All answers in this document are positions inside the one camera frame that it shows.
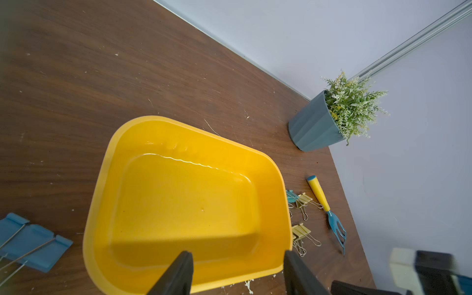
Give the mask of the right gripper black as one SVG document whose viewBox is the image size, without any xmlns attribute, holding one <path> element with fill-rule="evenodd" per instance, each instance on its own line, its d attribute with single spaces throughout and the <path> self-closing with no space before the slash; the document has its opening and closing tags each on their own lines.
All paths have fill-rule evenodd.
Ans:
<svg viewBox="0 0 472 295">
<path fill-rule="evenodd" d="M 355 286 L 334 280 L 331 284 L 332 295 L 401 295 L 398 292 Z"/>
</svg>

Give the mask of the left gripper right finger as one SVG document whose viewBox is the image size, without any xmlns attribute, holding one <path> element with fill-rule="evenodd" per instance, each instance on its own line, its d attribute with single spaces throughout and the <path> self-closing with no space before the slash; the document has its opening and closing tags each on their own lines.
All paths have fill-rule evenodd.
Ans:
<svg viewBox="0 0 472 295">
<path fill-rule="evenodd" d="M 283 274 L 288 295 L 329 295 L 329 291 L 293 251 L 286 251 Z"/>
</svg>

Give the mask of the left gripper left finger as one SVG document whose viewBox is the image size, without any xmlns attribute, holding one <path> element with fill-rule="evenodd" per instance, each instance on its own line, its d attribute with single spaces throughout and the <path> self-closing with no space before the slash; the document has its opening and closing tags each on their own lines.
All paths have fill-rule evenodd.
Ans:
<svg viewBox="0 0 472 295">
<path fill-rule="evenodd" d="M 182 251 L 147 295 L 190 295 L 193 273 L 192 253 Z"/>
</svg>

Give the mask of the yellow plastic storage box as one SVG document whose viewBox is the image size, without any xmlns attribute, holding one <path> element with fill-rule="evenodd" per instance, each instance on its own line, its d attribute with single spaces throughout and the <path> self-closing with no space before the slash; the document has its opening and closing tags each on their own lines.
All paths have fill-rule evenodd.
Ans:
<svg viewBox="0 0 472 295">
<path fill-rule="evenodd" d="M 183 251 L 197 293 L 277 274 L 291 248 L 285 184 L 268 155 L 162 116 L 111 137 L 83 240 L 104 294 L 146 294 Z"/>
</svg>

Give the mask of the blue binder clip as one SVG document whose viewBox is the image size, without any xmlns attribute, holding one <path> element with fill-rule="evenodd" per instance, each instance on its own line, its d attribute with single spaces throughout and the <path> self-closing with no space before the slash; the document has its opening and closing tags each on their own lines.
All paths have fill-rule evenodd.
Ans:
<svg viewBox="0 0 472 295">
<path fill-rule="evenodd" d="M 32 224 L 26 218 L 7 214 L 1 220 L 1 260 L 6 259 L 8 263 L 1 270 L 14 264 L 19 266 L 1 285 L 25 267 L 48 273 L 72 245 L 72 240 Z"/>
</svg>

